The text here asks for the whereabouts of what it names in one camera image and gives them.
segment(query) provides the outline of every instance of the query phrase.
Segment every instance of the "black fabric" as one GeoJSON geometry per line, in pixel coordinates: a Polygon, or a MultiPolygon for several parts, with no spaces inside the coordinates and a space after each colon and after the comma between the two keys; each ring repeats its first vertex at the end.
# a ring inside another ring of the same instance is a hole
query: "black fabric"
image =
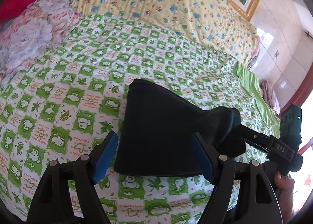
{"type": "Polygon", "coordinates": [[[199,131],[220,154],[233,158],[246,150],[244,139],[229,133],[239,124],[235,108],[205,111],[164,87],[135,79],[129,86],[114,171],[128,176],[199,175],[191,134],[199,131]]]}

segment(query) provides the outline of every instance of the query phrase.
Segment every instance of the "yellow blanket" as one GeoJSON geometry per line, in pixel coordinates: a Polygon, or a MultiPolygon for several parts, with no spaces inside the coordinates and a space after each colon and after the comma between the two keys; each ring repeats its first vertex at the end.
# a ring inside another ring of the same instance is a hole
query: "yellow blanket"
{"type": "Polygon", "coordinates": [[[256,29],[226,0],[74,0],[84,15],[110,12],[211,46],[248,64],[255,47],[256,29]]]}

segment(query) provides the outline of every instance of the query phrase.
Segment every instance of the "human hand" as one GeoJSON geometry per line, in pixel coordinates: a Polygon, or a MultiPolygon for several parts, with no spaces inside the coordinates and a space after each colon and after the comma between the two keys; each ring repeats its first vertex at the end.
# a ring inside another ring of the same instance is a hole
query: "human hand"
{"type": "Polygon", "coordinates": [[[282,189],[278,197],[278,204],[281,209],[283,222],[286,223],[293,215],[292,206],[295,180],[293,180],[291,177],[282,176],[279,171],[277,171],[274,177],[274,181],[276,186],[282,189]]]}

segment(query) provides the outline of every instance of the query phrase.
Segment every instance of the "finger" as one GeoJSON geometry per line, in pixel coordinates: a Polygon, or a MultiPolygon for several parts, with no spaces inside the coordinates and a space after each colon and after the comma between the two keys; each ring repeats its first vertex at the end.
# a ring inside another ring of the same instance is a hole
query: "finger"
{"type": "Polygon", "coordinates": [[[276,172],[274,181],[277,187],[291,192],[295,186],[295,180],[293,180],[291,177],[282,176],[279,171],[276,172]]]}

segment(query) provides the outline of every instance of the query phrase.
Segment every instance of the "tiled wall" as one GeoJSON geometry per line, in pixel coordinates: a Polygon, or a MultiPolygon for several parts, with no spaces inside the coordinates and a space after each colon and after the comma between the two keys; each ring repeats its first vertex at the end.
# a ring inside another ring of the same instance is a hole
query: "tiled wall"
{"type": "Polygon", "coordinates": [[[269,81],[284,107],[312,64],[313,40],[304,34],[294,0],[261,0],[251,23],[262,43],[253,72],[269,81]]]}

